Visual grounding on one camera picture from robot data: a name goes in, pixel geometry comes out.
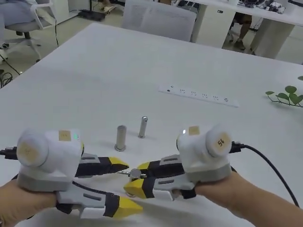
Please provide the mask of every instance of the white power strip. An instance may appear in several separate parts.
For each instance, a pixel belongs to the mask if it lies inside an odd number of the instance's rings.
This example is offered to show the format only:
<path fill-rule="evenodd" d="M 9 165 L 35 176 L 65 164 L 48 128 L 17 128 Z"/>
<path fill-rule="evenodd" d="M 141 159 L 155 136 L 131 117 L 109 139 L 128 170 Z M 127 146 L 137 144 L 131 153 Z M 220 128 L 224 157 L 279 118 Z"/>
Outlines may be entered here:
<path fill-rule="evenodd" d="M 218 104 L 223 104 L 223 105 L 228 105 L 228 106 L 233 106 L 233 107 L 240 107 L 238 101 L 236 101 L 236 100 L 231 100 L 226 97 L 210 95 L 207 93 L 197 92 L 190 88 L 179 88 L 175 85 L 160 85 L 158 87 L 158 91 L 167 93 L 167 94 L 176 95 L 176 96 L 194 98 L 194 99 L 207 101 L 207 102 L 211 102 L 211 103 L 218 103 Z"/>

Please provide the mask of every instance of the white cabinet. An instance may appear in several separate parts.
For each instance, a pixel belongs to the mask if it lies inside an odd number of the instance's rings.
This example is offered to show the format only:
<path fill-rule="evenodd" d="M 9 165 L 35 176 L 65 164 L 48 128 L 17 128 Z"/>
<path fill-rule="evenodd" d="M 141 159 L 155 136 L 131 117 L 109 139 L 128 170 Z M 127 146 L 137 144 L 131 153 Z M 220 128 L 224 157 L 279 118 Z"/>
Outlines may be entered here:
<path fill-rule="evenodd" d="M 235 11 L 207 6 L 196 43 L 222 48 Z"/>
<path fill-rule="evenodd" d="M 69 15 L 68 0 L 53 0 L 54 14 L 57 19 L 57 23 L 61 23 L 67 20 Z"/>
<path fill-rule="evenodd" d="M 61 23 L 78 14 L 78 9 L 89 9 L 89 0 L 53 0 L 57 23 Z"/>

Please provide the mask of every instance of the metal cylinder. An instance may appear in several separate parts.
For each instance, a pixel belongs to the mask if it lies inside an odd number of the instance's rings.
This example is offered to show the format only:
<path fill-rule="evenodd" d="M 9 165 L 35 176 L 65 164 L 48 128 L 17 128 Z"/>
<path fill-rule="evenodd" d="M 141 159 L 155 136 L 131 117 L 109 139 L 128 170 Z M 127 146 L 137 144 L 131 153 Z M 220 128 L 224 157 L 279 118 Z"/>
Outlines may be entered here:
<path fill-rule="evenodd" d="M 139 134 L 138 134 L 138 137 L 141 138 L 141 139 L 143 139 L 145 137 L 145 130 L 146 130 L 147 121 L 148 121 L 148 118 L 146 116 L 142 117 L 140 131 L 139 131 Z"/>
<path fill-rule="evenodd" d="M 124 151 L 126 149 L 126 126 L 120 125 L 117 128 L 117 140 L 115 144 L 116 151 Z"/>
<path fill-rule="evenodd" d="M 132 169 L 129 173 L 129 181 L 135 181 L 141 178 L 141 170 L 140 169 Z M 130 193 L 126 193 L 129 197 L 135 197 L 135 195 L 132 195 Z"/>

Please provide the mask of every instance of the silver metal peg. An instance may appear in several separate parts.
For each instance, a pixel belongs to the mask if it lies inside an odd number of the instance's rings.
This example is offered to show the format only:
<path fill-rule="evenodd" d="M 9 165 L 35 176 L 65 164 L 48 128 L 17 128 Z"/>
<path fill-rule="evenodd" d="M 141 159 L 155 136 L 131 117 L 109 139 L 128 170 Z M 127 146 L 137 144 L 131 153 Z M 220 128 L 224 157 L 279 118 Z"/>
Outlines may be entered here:
<path fill-rule="evenodd" d="M 116 151 L 124 151 L 126 149 L 126 126 L 120 125 L 117 128 L 117 140 L 115 144 Z"/>
<path fill-rule="evenodd" d="M 148 118 L 146 116 L 142 117 L 140 131 L 139 131 L 139 134 L 138 134 L 138 137 L 141 138 L 141 139 L 143 139 L 145 137 L 145 130 L 146 130 L 147 121 L 148 121 Z"/>

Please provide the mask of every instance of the sticker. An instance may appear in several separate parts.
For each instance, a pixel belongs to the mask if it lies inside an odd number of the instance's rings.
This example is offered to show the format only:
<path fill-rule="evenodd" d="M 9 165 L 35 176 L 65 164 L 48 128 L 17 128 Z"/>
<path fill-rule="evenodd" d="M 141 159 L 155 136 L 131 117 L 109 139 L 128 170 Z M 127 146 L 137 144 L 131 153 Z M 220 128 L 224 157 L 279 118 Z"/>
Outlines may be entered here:
<path fill-rule="evenodd" d="M 231 143 L 231 138 L 227 135 L 226 132 L 221 133 L 218 137 L 218 140 L 214 143 L 214 147 L 219 152 L 223 152 L 227 146 Z"/>
<path fill-rule="evenodd" d="M 21 143 L 17 148 L 18 157 L 24 158 L 29 163 L 34 163 L 39 153 L 26 143 Z"/>
<path fill-rule="evenodd" d="M 199 126 L 191 126 L 188 128 L 188 134 L 190 136 L 196 136 L 196 135 L 200 135 L 200 129 Z"/>
<path fill-rule="evenodd" d="M 71 131 L 60 130 L 59 131 L 59 141 L 65 141 L 65 142 L 71 141 Z"/>

